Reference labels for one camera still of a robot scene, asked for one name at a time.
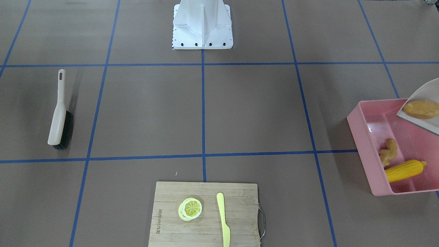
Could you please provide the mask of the beige hand brush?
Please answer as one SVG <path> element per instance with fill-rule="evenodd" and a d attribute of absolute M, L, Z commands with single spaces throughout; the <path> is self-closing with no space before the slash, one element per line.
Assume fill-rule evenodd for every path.
<path fill-rule="evenodd" d="M 73 128 L 73 114 L 67 110 L 65 101 L 66 70 L 57 76 L 57 103 L 54 109 L 47 143 L 56 150 L 67 149 Z"/>

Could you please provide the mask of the brown toy ginger root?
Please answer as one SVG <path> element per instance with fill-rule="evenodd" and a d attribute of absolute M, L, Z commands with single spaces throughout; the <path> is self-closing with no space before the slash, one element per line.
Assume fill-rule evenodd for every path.
<path fill-rule="evenodd" d="M 386 139 L 385 149 L 379 151 L 379 158 L 383 167 L 390 165 L 390 162 L 397 156 L 397 143 L 395 139 Z"/>

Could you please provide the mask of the yellow toy corn cob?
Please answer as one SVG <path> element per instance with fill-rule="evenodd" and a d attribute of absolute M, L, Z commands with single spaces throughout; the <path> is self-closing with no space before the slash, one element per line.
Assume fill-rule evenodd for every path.
<path fill-rule="evenodd" d="M 388 168 L 384 172 L 389 183 L 393 183 L 421 174 L 426 165 L 426 161 L 409 160 L 402 164 Z"/>

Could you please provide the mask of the brown toy potato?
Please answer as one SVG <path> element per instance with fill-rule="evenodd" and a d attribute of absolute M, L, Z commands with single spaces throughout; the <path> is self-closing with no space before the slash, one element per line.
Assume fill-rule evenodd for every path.
<path fill-rule="evenodd" d="M 430 100 L 417 100 L 406 103 L 403 111 L 416 119 L 432 119 L 439 115 L 439 104 Z"/>

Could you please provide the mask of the beige plastic dustpan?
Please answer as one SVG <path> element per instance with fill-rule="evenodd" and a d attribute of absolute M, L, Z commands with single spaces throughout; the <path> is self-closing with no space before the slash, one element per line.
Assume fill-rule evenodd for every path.
<path fill-rule="evenodd" d="M 430 100 L 438 103 L 439 100 L 439 79 L 436 78 L 434 80 L 431 80 L 427 83 L 425 83 L 423 86 L 421 86 L 419 89 L 417 89 L 414 94 L 411 95 L 411 97 L 406 100 L 406 102 L 403 104 L 403 106 L 406 103 L 409 103 L 411 101 L 417 101 L 417 100 Z M 397 116 L 411 122 L 414 125 L 419 126 L 420 128 L 423 128 L 431 133 L 434 133 L 436 136 L 439 133 L 439 120 L 438 116 L 432 119 L 416 119 L 414 117 L 410 117 L 403 111 L 403 106 L 400 108 L 400 110 L 397 113 Z"/>

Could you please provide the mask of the pink plastic bin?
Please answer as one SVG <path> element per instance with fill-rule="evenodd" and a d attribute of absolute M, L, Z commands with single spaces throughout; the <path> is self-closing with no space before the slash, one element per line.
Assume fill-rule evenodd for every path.
<path fill-rule="evenodd" d="M 439 137 L 397 116 L 405 99 L 361 101 L 347 121 L 374 196 L 438 191 Z M 394 139 L 396 166 L 404 161 L 426 161 L 419 175 L 390 183 L 379 158 L 386 139 Z"/>

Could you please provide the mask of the yellow plastic knife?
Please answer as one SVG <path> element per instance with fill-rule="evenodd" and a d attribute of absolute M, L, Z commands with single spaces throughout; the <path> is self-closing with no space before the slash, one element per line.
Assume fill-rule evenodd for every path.
<path fill-rule="evenodd" d="M 231 242 L 231 231 L 226 223 L 226 211 L 225 211 L 225 198 L 223 193 L 218 193 L 216 195 L 218 211 L 221 218 L 222 236 L 223 236 L 223 247 L 229 247 Z"/>

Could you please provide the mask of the yellow lemon slices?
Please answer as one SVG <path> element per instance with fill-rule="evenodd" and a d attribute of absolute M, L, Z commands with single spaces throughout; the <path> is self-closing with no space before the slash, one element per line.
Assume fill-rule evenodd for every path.
<path fill-rule="evenodd" d="M 180 203 L 177 210 L 180 219 L 191 221 L 198 218 L 202 213 L 202 203 L 196 198 L 186 198 Z"/>

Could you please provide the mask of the bamboo cutting board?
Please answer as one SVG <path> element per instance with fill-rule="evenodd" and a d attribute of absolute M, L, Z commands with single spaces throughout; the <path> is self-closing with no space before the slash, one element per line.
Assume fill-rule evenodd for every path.
<path fill-rule="evenodd" d="M 231 231 L 231 247 L 259 247 L 259 198 L 257 184 L 248 183 L 156 183 L 150 226 L 149 247 L 222 247 L 221 218 L 216 195 L 225 198 L 226 223 Z M 202 203 L 201 215 L 183 221 L 180 203 L 196 198 Z"/>

